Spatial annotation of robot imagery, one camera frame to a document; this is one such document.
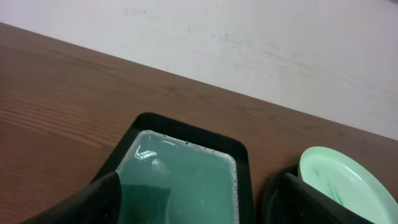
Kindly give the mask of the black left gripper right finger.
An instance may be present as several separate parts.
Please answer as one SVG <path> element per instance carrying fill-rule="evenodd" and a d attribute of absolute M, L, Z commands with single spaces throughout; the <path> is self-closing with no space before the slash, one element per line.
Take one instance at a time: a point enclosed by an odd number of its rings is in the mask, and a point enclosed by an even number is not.
<path fill-rule="evenodd" d="M 370 221 L 348 210 L 318 190 L 287 173 L 285 178 L 291 184 L 295 209 L 300 215 L 300 223 L 313 224 L 366 224 Z"/>

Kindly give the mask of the green yellow sponge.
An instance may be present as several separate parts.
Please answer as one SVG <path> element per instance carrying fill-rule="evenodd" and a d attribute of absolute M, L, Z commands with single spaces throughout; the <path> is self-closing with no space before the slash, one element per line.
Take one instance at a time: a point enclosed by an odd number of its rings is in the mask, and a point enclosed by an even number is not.
<path fill-rule="evenodd" d="M 170 193 L 169 188 L 122 184 L 118 223 L 168 223 Z"/>

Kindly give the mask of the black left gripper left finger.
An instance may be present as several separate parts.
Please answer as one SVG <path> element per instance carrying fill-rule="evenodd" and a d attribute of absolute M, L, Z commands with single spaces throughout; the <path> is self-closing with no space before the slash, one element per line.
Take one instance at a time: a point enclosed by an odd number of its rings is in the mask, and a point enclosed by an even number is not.
<path fill-rule="evenodd" d="M 24 224 L 117 224 L 121 208 L 121 183 L 110 172 Z"/>

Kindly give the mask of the mint green plate with stain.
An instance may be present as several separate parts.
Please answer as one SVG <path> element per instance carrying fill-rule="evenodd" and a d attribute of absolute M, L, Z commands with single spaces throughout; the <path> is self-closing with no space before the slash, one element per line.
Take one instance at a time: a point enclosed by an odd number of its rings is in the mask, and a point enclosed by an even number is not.
<path fill-rule="evenodd" d="M 362 165 L 334 149 L 306 149 L 300 158 L 298 176 L 370 222 L 397 224 L 397 202 L 385 186 Z"/>

